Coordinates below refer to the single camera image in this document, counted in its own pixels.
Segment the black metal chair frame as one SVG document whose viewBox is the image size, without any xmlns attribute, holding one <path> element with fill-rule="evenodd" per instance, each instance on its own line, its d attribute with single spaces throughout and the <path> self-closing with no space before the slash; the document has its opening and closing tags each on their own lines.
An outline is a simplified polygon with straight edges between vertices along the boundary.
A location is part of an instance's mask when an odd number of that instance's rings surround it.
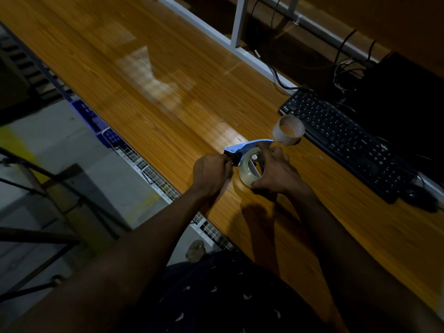
<svg viewBox="0 0 444 333">
<path fill-rule="evenodd" d="M 52 207 L 53 212 L 56 215 L 55 221 L 62 221 L 64 223 L 69 223 L 68 214 L 75 210 L 78 207 L 86 206 L 89 210 L 94 214 L 97 218 L 98 222 L 103 226 L 106 232 L 114 239 L 117 240 L 120 238 L 120 235 L 114 231 L 111 225 L 105 220 L 108 218 L 113 224 L 117 227 L 121 228 L 125 233 L 129 233 L 132 231 L 130 226 L 125 222 L 121 222 L 117 218 L 115 218 L 112 214 L 107 212 L 101 206 L 97 205 L 91 199 L 89 199 L 86 195 L 82 194 L 78 190 L 74 189 L 69 184 L 65 183 L 65 176 L 62 174 L 53 174 L 50 171 L 32 163 L 25 158 L 14 154 L 13 152 L 3 148 L 0 146 L 0 165 L 4 167 L 9 167 L 10 165 L 17 166 L 25 178 L 31 184 L 31 187 L 18 184 L 16 182 L 0 178 L 0 182 L 25 190 L 31 195 L 38 195 L 47 200 Z M 62 210 L 57 204 L 56 200 L 47 190 L 47 188 L 39 181 L 35 173 L 39 173 L 48 179 L 50 179 L 53 183 L 59 184 L 64 187 L 66 190 L 74 194 L 78 199 L 77 203 L 67 209 Z M 49 266 L 63 257 L 65 254 L 70 252 L 73 248 L 78 246 L 83 239 L 79 235 L 74 234 L 60 234 L 60 233 L 52 233 L 42 230 L 29 230 L 29 229 L 18 229 L 11 227 L 0 227 L 0 242 L 12 242 L 12 243 L 34 243 L 34 244 L 52 244 L 52 245 L 64 245 L 64 247 L 54 254 L 52 257 L 48 258 L 45 262 L 43 262 L 40 266 L 36 267 L 33 271 L 31 271 L 27 276 L 22 278 L 19 282 L 17 282 L 14 286 L 12 286 L 6 292 L 0 294 L 0 303 L 9 301 L 11 299 L 15 299 L 18 297 L 27 296 L 31 293 L 36 293 L 46 289 L 53 289 L 60 285 L 65 277 L 62 275 L 54 275 L 48 283 L 36 285 L 33 287 L 25 288 L 25 286 L 38 275 L 40 275 L 44 270 L 46 270 Z"/>
</svg>

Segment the clear tape roll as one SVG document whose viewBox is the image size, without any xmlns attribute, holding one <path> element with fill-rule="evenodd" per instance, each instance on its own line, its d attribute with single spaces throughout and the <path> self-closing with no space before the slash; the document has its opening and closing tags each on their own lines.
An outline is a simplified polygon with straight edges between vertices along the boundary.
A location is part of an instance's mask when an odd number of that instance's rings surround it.
<svg viewBox="0 0 444 333">
<path fill-rule="evenodd" d="M 253 189 L 253 183 L 261 179 L 265 170 L 265 158 L 259 147 L 248 150 L 239 164 L 239 177 L 244 185 Z"/>
</svg>

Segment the black computer mouse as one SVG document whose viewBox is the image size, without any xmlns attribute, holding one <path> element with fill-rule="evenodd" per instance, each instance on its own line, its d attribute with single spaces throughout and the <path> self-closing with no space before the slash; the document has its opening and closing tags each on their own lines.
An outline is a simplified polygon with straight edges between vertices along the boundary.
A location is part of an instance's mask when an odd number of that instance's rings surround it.
<svg viewBox="0 0 444 333">
<path fill-rule="evenodd" d="M 424 187 L 411 184 L 400 192 L 400 198 L 407 204 L 426 212 L 436 213 L 439 209 L 438 199 Z"/>
</svg>

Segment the person's sandal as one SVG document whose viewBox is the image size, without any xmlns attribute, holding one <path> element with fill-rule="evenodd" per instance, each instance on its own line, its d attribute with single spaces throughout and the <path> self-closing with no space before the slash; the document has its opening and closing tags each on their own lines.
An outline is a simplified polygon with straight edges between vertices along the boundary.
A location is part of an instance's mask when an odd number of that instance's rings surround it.
<svg viewBox="0 0 444 333">
<path fill-rule="evenodd" d="M 206 255 L 206 249 L 203 240 L 194 240 L 186 252 L 186 261 L 197 263 Z"/>
</svg>

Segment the dark slatted pallet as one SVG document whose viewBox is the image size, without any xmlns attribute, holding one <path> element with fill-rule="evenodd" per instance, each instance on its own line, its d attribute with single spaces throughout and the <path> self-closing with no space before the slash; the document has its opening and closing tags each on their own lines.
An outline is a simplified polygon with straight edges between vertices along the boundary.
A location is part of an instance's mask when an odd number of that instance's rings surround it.
<svg viewBox="0 0 444 333">
<path fill-rule="evenodd" d="M 60 101 L 74 92 L 0 22 L 0 127 Z"/>
</svg>

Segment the black keyboard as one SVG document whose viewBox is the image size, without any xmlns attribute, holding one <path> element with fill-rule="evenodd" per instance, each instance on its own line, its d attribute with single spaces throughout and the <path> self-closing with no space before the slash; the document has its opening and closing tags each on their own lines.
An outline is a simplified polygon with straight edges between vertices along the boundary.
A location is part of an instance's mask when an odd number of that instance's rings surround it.
<svg viewBox="0 0 444 333">
<path fill-rule="evenodd" d="M 398 198 L 415 201 L 419 197 L 421 187 L 414 184 L 417 171 L 335 105 L 298 90 L 278 112 L 298 118 L 308 140 L 385 202 L 392 204 Z"/>
</svg>

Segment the dark patterned trousers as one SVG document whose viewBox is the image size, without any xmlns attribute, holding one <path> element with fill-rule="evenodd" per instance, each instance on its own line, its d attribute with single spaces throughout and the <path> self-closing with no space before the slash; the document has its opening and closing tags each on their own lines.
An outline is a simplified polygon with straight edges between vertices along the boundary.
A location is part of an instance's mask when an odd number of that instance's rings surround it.
<svg viewBox="0 0 444 333">
<path fill-rule="evenodd" d="M 330 333 L 296 291 L 236 252 L 166 267 L 131 323 L 134 333 Z"/>
</svg>

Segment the blue plastic crate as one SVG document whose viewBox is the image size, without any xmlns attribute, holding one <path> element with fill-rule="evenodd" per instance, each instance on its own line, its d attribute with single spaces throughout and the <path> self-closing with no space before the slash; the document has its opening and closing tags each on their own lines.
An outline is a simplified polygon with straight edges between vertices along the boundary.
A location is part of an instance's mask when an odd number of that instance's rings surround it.
<svg viewBox="0 0 444 333">
<path fill-rule="evenodd" d="M 124 140 L 82 100 L 78 99 L 69 103 L 105 147 L 118 149 L 127 146 Z"/>
</svg>

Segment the blue tape dispenser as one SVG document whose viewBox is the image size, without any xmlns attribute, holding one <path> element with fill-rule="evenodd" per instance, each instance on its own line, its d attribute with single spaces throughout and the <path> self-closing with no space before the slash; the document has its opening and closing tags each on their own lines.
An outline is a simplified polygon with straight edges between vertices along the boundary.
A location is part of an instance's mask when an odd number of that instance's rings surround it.
<svg viewBox="0 0 444 333">
<path fill-rule="evenodd" d="M 237 145 L 228 146 L 224 149 L 224 154 L 227 155 L 232 162 L 232 165 L 235 167 L 239 167 L 245 155 L 251 149 L 254 149 L 258 146 L 259 142 L 265 142 L 268 145 L 274 142 L 272 139 L 257 139 L 248 142 L 243 142 Z"/>
</svg>

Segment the person's left forearm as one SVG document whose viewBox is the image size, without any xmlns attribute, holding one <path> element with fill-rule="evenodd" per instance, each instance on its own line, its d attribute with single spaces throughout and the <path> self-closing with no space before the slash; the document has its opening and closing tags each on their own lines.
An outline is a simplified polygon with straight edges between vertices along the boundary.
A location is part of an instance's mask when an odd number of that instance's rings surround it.
<svg viewBox="0 0 444 333">
<path fill-rule="evenodd" d="M 199 209 L 221 188 L 194 183 L 88 262 L 2 333 L 109 333 L 166 267 Z"/>
</svg>

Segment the person's right forearm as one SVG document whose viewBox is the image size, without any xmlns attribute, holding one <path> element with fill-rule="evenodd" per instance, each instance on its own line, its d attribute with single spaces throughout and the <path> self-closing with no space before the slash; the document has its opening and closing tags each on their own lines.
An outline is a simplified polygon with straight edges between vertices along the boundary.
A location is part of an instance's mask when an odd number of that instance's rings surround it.
<svg viewBox="0 0 444 333">
<path fill-rule="evenodd" d="M 444 321 L 383 268 L 307 184 L 273 190 L 294 206 L 351 333 L 444 333 Z"/>
</svg>

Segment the person's right hand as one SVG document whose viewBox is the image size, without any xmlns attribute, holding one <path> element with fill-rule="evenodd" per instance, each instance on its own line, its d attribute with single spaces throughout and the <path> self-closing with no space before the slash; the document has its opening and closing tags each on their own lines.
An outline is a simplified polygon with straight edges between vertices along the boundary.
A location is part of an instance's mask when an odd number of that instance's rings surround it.
<svg viewBox="0 0 444 333">
<path fill-rule="evenodd" d="M 289 157 L 278 146 L 270 147 L 265 142 L 259 142 L 258 147 L 262 150 L 265 158 L 265 170 L 261 178 L 270 180 L 270 190 L 283 195 L 298 194 L 308 189 L 304 182 L 291 165 Z"/>
</svg>

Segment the black monitor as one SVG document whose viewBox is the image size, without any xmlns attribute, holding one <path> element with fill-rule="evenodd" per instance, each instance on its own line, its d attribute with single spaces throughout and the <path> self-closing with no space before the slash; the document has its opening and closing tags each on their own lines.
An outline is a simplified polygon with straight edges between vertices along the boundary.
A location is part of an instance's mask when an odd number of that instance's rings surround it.
<svg viewBox="0 0 444 333">
<path fill-rule="evenodd" d="M 356 123 L 444 187 L 444 78 L 392 53 L 365 72 L 344 104 Z"/>
</svg>

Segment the person's left hand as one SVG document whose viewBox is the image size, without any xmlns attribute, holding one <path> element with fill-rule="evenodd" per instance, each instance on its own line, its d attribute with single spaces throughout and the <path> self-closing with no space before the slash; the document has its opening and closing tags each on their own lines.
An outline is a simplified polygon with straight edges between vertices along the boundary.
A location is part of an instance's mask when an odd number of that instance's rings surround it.
<svg viewBox="0 0 444 333">
<path fill-rule="evenodd" d="M 194 164 L 190 190 L 199 199 L 218 195 L 228 180 L 223 178 L 224 162 L 221 158 L 221 154 L 206 154 Z"/>
</svg>

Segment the empty cardboard tape core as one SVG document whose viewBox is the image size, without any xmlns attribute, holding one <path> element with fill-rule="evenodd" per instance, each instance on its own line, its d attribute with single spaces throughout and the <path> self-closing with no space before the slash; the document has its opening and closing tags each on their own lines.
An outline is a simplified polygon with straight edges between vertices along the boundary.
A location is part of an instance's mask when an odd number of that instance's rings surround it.
<svg viewBox="0 0 444 333">
<path fill-rule="evenodd" d="M 280 117 L 272 131 L 276 142 L 291 146 L 297 144 L 305 134 L 305 125 L 297 117 L 284 115 Z"/>
</svg>

